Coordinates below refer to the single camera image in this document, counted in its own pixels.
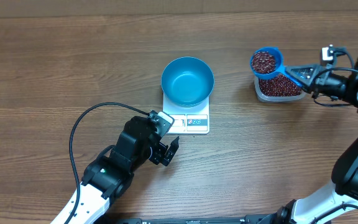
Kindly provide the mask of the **blue plastic measuring scoop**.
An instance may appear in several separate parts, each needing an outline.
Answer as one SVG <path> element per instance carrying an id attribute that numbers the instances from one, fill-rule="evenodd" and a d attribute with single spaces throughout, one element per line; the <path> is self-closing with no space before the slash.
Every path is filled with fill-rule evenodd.
<path id="1" fill-rule="evenodd" d="M 283 75 L 297 86 L 301 86 L 300 82 L 285 71 L 286 66 L 283 64 L 283 55 L 277 47 L 262 47 L 256 50 L 250 58 L 250 67 L 259 80 L 271 80 Z"/>

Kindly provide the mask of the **red adzuki beans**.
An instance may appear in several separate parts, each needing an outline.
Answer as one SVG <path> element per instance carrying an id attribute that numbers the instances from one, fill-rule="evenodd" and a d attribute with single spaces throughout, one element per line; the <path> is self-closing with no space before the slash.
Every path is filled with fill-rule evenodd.
<path id="1" fill-rule="evenodd" d="M 251 65 L 257 73 L 265 74 L 272 73 L 278 63 L 275 56 L 266 51 L 260 51 L 253 55 Z M 281 73 L 268 80 L 259 78 L 258 84 L 261 93 L 266 96 L 298 96 L 302 93 L 300 87 Z"/>

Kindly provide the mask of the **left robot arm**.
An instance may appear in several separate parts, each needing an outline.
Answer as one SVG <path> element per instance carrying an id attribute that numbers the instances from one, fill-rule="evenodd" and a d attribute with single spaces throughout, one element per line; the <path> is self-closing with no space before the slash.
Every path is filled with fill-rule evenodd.
<path id="1" fill-rule="evenodd" d="M 135 170 L 145 161 L 169 165 L 179 139 L 175 138 L 169 146 L 162 144 L 161 139 L 173 123 L 174 118 L 162 111 L 128 121 L 117 143 L 104 149 L 86 167 L 79 189 L 52 224 L 94 223 L 130 187 Z"/>

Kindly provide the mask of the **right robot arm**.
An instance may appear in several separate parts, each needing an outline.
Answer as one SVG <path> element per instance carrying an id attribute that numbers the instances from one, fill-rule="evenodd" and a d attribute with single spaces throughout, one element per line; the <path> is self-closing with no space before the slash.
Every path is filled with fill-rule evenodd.
<path id="1" fill-rule="evenodd" d="M 336 75 L 335 63 L 287 67 L 285 74 L 314 98 L 323 94 L 358 110 L 358 58 L 355 67 L 347 69 L 348 77 Z M 329 223 L 351 210 L 358 210 L 358 138 L 335 163 L 328 184 L 306 198 L 292 200 L 261 223 Z"/>

